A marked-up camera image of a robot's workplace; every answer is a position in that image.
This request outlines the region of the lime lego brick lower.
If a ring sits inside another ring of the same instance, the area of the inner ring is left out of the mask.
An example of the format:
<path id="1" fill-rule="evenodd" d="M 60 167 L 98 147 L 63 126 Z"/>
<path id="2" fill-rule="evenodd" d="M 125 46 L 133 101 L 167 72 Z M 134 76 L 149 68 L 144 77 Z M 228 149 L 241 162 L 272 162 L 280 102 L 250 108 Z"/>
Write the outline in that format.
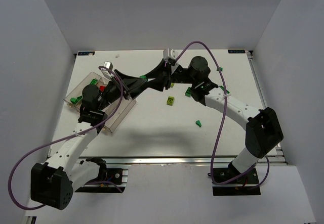
<path id="1" fill-rule="evenodd" d="M 167 105 L 172 106 L 174 104 L 174 100 L 175 100 L 174 97 L 168 96 Z"/>

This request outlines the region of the long green lego brick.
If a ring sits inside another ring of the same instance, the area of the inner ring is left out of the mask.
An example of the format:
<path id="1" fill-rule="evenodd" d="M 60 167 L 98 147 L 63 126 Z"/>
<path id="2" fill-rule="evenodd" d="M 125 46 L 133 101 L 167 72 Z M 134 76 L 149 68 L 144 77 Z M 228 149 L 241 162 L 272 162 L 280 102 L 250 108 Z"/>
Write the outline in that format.
<path id="1" fill-rule="evenodd" d="M 98 82 L 98 80 L 96 80 L 96 79 L 93 79 L 93 80 L 91 81 L 91 84 L 93 84 L 93 85 L 96 85 L 96 84 L 97 84 L 97 82 Z"/>

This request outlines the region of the small green wedge lego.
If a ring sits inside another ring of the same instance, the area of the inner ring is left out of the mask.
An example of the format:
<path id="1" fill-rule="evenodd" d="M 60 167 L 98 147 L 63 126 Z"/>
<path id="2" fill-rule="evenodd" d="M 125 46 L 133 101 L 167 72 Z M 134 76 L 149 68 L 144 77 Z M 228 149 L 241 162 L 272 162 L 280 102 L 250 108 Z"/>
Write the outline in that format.
<path id="1" fill-rule="evenodd" d="M 198 127 L 202 127 L 202 124 L 201 124 L 201 122 L 200 122 L 199 120 L 197 120 L 197 121 L 195 122 L 195 124 L 196 124 Z"/>

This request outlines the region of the green lego piece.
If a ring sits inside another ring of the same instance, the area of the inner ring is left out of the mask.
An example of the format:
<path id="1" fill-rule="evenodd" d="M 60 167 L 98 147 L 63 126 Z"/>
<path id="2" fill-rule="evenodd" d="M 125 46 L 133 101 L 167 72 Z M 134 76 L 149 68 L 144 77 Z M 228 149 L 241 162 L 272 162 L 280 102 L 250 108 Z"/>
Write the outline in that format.
<path id="1" fill-rule="evenodd" d="M 77 98 L 70 98 L 70 101 L 71 101 L 73 104 L 77 104 L 77 103 L 78 103 L 78 99 L 77 99 Z"/>

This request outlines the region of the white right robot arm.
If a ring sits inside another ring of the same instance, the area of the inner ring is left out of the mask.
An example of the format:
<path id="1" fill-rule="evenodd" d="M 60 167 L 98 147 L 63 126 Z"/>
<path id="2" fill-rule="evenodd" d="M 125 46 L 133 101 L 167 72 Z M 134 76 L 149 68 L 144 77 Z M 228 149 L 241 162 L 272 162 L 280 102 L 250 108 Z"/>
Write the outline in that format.
<path id="1" fill-rule="evenodd" d="M 160 89 L 169 88 L 171 83 L 191 84 L 190 93 L 195 101 L 221 112 L 223 117 L 230 118 L 245 130 L 245 147 L 228 165 L 230 173 L 237 176 L 265 157 L 284 136 L 272 108 L 258 109 L 237 100 L 225 90 L 225 85 L 210 80 L 210 72 L 207 60 L 195 56 L 187 68 L 172 59 L 161 61 L 145 77 L 158 82 Z"/>

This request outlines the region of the blue label right corner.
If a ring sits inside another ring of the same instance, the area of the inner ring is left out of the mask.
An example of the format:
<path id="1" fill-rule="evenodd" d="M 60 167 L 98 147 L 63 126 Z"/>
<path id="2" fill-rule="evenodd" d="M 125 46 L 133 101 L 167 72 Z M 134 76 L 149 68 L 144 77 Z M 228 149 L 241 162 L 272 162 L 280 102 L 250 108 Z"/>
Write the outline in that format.
<path id="1" fill-rule="evenodd" d="M 229 54 L 245 54 L 245 50 L 239 50 L 239 49 L 228 49 Z"/>

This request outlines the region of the blue label corner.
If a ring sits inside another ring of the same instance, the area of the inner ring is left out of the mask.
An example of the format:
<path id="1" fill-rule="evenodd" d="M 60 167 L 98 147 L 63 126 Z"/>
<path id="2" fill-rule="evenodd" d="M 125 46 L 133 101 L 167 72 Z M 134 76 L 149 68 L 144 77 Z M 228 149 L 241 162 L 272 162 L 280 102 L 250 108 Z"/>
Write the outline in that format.
<path id="1" fill-rule="evenodd" d="M 239 49 L 228 49 L 229 54 L 245 54 L 245 50 L 239 50 Z"/>
<path id="2" fill-rule="evenodd" d="M 93 56 L 94 54 L 94 51 L 82 51 L 77 53 L 78 56 Z"/>

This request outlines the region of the blue label left corner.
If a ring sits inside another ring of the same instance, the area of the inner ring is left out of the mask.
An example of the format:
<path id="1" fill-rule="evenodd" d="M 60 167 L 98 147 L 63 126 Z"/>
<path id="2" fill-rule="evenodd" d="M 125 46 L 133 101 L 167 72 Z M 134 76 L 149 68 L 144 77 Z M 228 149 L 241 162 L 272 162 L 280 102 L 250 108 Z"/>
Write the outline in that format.
<path id="1" fill-rule="evenodd" d="M 94 54 L 94 51 L 82 51 L 77 53 L 78 56 L 93 56 Z"/>

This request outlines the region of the clear compartment organizer tray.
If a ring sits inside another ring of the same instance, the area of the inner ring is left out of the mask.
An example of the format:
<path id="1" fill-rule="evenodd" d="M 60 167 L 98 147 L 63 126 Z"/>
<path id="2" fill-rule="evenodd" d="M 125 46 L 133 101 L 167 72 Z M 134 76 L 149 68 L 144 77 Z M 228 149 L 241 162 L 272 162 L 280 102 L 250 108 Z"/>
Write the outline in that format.
<path id="1" fill-rule="evenodd" d="M 78 121 L 113 133 L 136 104 L 119 91 L 118 82 L 90 72 L 64 99 L 79 112 Z"/>

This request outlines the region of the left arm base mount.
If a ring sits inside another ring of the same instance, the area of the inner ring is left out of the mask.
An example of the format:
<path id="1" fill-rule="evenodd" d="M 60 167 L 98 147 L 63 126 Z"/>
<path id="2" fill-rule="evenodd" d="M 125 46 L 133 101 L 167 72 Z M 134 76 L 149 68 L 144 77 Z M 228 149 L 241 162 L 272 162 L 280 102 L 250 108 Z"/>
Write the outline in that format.
<path id="1" fill-rule="evenodd" d="M 88 158 L 79 164 L 95 163 L 100 167 L 99 176 L 76 190 L 77 193 L 121 194 L 126 188 L 128 170 L 117 167 L 107 167 L 101 158 Z"/>

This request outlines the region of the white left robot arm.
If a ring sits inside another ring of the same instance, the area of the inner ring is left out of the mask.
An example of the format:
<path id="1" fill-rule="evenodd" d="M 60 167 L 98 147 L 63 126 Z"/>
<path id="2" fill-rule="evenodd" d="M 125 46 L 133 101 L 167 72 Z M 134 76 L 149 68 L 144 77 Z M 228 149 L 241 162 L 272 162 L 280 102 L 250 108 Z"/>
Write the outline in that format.
<path id="1" fill-rule="evenodd" d="M 71 201 L 73 193 L 85 184 L 104 182 L 108 179 L 106 162 L 98 157 L 88 158 L 75 166 L 81 153 L 103 128 L 110 118 L 104 108 L 122 98 L 143 91 L 148 80 L 131 77 L 118 71 L 101 91 L 95 84 L 82 90 L 79 119 L 73 137 L 66 140 L 60 149 L 45 163 L 37 163 L 31 169 L 30 197 L 33 201 L 63 210 Z"/>

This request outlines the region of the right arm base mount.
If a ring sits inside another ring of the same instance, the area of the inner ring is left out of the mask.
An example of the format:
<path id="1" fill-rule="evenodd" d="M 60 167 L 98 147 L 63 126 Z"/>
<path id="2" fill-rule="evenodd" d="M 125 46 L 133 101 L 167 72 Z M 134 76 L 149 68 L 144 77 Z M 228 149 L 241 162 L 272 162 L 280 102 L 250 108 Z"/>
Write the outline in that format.
<path id="1" fill-rule="evenodd" d="M 234 175 L 229 168 L 213 168 L 214 180 L 218 183 L 225 182 Z M 249 173 L 225 185 L 212 184 L 213 196 L 260 196 L 259 178 L 254 168 Z"/>

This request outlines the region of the green square lego brick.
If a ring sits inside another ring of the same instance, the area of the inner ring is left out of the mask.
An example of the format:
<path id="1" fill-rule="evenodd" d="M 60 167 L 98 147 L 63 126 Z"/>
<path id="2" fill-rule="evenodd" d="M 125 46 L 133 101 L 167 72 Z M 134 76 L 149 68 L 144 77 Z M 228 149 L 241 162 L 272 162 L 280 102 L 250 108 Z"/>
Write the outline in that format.
<path id="1" fill-rule="evenodd" d="M 185 96 L 191 97 L 191 88 L 190 87 L 187 88 L 187 90 L 185 92 Z"/>

